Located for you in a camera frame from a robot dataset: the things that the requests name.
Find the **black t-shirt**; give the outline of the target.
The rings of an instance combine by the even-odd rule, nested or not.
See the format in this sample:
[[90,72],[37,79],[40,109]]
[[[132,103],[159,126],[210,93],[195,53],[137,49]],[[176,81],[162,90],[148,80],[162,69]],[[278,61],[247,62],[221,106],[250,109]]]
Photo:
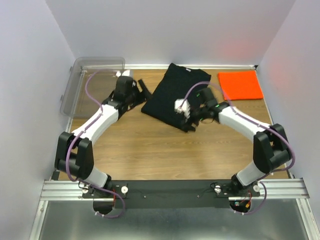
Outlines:
[[171,63],[154,90],[152,98],[141,108],[141,112],[181,130],[185,118],[175,112],[175,100],[184,99],[195,84],[210,80],[211,75],[201,69],[188,69]]

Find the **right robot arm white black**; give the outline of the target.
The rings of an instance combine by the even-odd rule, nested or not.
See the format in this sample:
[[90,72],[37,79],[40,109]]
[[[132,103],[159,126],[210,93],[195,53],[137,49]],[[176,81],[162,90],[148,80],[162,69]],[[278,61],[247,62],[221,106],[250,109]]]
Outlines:
[[241,196],[248,188],[267,175],[280,171],[280,166],[293,162],[294,153],[282,125],[270,125],[244,114],[227,101],[218,102],[210,88],[203,88],[196,95],[198,107],[192,107],[186,98],[174,102],[174,110],[184,116],[182,129],[194,131],[203,120],[212,120],[227,126],[252,142],[252,160],[235,173],[227,191]]

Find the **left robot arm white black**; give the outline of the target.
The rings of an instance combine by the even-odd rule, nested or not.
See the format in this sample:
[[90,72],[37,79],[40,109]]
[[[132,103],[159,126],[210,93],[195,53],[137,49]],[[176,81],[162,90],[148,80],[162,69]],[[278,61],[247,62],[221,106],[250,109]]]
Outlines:
[[82,126],[60,134],[54,167],[66,173],[73,182],[83,181],[93,186],[93,191],[104,198],[112,191],[112,178],[95,167],[93,146],[124,113],[150,100],[152,94],[143,80],[120,76],[115,89],[103,102],[97,101],[90,94],[88,97],[98,104],[98,110]]

